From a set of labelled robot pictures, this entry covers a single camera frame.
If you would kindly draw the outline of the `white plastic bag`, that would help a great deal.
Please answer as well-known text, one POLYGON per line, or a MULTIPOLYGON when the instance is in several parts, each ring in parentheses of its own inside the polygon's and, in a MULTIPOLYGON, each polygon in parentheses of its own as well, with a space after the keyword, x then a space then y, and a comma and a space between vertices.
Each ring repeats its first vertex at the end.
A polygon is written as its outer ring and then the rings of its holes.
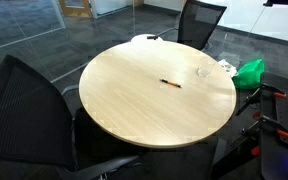
POLYGON ((235 66, 228 63, 225 59, 219 61, 219 64, 224 68, 228 75, 233 78, 238 75, 238 71, 235 66))

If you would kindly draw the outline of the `upper black orange clamp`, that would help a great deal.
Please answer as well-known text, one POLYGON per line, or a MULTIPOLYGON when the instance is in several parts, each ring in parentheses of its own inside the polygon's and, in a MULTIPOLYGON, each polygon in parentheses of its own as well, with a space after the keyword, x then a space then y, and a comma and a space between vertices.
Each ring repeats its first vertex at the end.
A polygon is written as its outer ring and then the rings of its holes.
POLYGON ((236 112, 236 116, 239 116, 249 105, 259 102, 260 97, 264 92, 269 92, 273 96, 278 98, 286 97, 286 93, 281 91, 280 89, 272 85, 262 83, 251 96, 246 98, 244 105, 236 112))

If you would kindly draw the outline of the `black orange clamp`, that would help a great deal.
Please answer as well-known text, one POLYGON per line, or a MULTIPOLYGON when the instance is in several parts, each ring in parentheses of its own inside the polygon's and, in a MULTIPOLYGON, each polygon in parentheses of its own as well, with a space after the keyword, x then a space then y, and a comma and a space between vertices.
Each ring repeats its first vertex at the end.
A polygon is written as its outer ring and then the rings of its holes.
POLYGON ((249 158, 278 153, 288 140, 288 129, 276 119, 265 115, 254 116, 255 123, 241 133, 238 152, 249 158))
POLYGON ((272 85, 262 83, 251 96, 246 98, 244 105, 236 112, 236 116, 239 116, 249 105, 259 102, 260 97, 264 92, 269 92, 273 96, 278 98, 286 97, 286 93, 281 91, 280 89, 272 85))

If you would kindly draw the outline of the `orange and black pen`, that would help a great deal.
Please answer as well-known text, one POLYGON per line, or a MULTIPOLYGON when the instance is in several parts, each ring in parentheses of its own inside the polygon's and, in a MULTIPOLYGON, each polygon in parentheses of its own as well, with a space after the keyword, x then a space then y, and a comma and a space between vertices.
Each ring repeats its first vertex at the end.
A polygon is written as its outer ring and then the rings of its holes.
POLYGON ((169 84, 169 85, 172 85, 174 87, 177 87, 177 88, 182 88, 182 86, 180 84, 177 84, 177 83, 174 83, 174 82, 171 82, 171 81, 168 81, 168 80, 165 80, 165 79, 159 79, 161 82, 163 83, 166 83, 166 84, 169 84))

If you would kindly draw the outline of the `lower black orange clamp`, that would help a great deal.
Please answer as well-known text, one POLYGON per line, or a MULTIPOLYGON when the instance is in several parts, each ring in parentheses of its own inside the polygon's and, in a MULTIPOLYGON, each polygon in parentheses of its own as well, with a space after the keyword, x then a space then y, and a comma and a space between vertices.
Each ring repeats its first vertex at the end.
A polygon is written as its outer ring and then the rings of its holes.
POLYGON ((238 152, 249 158, 278 153, 288 140, 288 129, 276 119, 265 115, 254 116, 255 123, 241 133, 238 152))

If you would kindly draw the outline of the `green plastic bag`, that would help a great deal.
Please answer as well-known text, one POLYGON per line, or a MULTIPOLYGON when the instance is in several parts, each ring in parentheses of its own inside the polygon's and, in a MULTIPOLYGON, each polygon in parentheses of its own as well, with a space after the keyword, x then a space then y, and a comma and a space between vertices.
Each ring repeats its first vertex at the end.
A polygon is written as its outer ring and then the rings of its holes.
POLYGON ((256 89, 261 83, 261 74, 265 71, 262 59, 254 59, 245 63, 239 70, 233 82, 238 89, 256 89))

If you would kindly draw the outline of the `black mesh office chair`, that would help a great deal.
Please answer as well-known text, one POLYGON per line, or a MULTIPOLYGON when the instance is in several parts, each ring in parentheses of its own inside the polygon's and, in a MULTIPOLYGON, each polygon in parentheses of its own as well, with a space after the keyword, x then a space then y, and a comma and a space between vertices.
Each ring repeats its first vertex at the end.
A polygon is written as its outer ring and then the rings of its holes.
POLYGON ((187 0, 176 28, 177 42, 203 50, 226 9, 226 6, 187 0))
POLYGON ((0 160, 56 167, 63 180, 93 180, 139 158, 102 130, 84 108, 71 114, 63 94, 20 59, 0 64, 0 160))

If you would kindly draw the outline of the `near black mesh office chair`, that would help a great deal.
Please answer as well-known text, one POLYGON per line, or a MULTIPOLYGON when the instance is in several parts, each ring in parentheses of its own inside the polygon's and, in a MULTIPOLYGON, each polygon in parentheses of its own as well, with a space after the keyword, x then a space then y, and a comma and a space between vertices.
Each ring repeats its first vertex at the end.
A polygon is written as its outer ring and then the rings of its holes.
POLYGON ((20 59, 0 64, 0 160, 56 167, 63 180, 93 180, 139 158, 102 130, 84 108, 71 114, 63 94, 20 59))

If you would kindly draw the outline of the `far black mesh office chair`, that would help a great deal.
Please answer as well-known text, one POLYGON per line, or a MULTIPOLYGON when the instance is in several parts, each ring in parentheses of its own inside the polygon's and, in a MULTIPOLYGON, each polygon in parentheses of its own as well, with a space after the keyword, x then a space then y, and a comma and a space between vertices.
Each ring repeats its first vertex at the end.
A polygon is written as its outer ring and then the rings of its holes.
POLYGON ((177 42, 203 50, 226 9, 226 6, 187 0, 176 28, 177 42))

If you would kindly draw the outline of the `round wooden table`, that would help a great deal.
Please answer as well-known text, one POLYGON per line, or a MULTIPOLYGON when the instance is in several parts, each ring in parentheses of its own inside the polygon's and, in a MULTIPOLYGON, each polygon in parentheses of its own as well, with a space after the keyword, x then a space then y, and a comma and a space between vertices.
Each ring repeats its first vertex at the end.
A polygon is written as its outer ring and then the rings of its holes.
POLYGON ((203 57, 211 58, 170 41, 116 45, 85 67, 81 102, 104 131, 128 143, 150 148, 194 144, 220 130, 236 106, 232 79, 217 62, 208 77, 197 74, 203 57))

